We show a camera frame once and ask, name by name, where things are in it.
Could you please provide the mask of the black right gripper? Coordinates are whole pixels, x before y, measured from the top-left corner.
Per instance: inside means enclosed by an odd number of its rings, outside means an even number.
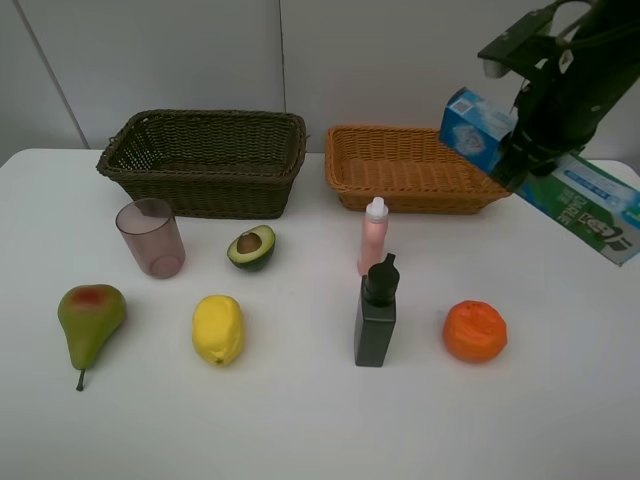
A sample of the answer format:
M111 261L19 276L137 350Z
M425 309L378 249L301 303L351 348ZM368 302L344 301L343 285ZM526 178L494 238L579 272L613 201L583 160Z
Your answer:
M552 36L551 27L558 9L564 4L576 2L587 4L587 12L559 34ZM517 129L524 126L525 120L533 115L554 82L565 73L565 67L573 61L573 54L565 55L556 40L562 43L567 35L577 30L596 2L554 1L545 7L534 9L478 52L486 77L498 79L514 71L524 82L513 104L518 110L517 125L501 140L499 159L492 170L492 179L509 192L515 192L526 178L526 152L519 144ZM545 150L534 142L534 147L551 155L551 160L545 160L549 163L566 152L581 153L585 143L586 140L578 143L563 140L560 143L552 142L550 149Z

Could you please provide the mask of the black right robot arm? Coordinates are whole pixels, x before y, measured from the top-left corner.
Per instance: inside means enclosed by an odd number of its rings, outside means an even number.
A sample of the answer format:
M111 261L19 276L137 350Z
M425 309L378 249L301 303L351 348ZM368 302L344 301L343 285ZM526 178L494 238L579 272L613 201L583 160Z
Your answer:
M551 34L561 5L526 13L478 53L486 76L515 72L527 82L514 101L516 125L490 172L509 191L581 152L639 79L638 2L590 1L581 17Z

